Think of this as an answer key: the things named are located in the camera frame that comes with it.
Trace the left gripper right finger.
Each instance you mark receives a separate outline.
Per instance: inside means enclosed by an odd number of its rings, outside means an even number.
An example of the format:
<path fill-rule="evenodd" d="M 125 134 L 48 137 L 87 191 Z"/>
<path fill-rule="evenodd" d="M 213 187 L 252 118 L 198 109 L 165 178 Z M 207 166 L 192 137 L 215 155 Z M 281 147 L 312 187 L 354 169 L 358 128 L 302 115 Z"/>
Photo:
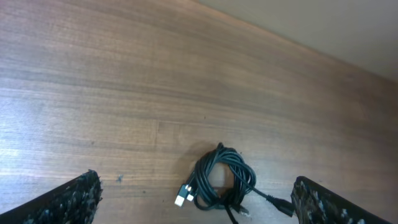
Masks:
<path fill-rule="evenodd" d="M 391 224 L 304 176 L 290 196 L 300 224 Z"/>

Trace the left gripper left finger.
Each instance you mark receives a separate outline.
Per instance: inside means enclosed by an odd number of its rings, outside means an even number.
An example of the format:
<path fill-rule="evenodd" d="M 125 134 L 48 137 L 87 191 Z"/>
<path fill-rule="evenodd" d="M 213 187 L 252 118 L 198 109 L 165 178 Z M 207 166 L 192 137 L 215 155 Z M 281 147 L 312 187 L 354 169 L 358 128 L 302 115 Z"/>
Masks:
<path fill-rule="evenodd" d="M 92 223 L 103 189 L 95 170 L 1 214 L 1 223 Z"/>

